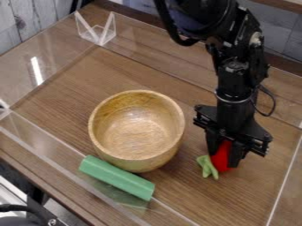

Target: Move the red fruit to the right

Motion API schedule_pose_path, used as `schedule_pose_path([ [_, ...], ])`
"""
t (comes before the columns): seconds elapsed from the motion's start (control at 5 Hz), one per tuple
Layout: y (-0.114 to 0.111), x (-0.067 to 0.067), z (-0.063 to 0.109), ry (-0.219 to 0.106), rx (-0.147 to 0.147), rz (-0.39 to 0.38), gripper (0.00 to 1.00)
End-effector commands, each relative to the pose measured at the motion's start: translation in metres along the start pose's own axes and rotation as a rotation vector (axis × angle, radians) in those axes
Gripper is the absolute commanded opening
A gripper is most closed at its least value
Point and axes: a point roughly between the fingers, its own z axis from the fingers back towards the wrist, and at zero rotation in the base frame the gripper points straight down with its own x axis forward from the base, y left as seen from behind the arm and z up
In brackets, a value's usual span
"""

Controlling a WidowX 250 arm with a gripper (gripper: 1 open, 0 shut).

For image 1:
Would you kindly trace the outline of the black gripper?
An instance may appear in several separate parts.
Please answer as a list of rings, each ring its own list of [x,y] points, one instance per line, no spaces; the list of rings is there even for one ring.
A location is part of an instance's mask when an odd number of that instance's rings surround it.
[[[241,160],[246,158],[249,152],[254,152],[261,156],[268,154],[268,147],[273,141],[273,136],[253,117],[237,132],[232,132],[218,124],[217,107],[197,105],[196,112],[194,124],[206,131],[209,154],[217,154],[217,150],[225,139],[233,141],[228,160],[229,168],[238,167]]]

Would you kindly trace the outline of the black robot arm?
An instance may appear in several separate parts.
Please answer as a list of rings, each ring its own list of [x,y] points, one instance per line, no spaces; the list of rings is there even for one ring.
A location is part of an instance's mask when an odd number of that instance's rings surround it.
[[[217,170],[238,167],[250,152],[268,154],[273,136],[258,124],[258,93],[270,65],[265,36],[252,11],[238,0],[154,0],[166,31],[185,47],[204,41],[218,77],[217,105],[197,105],[194,124],[206,131]]]

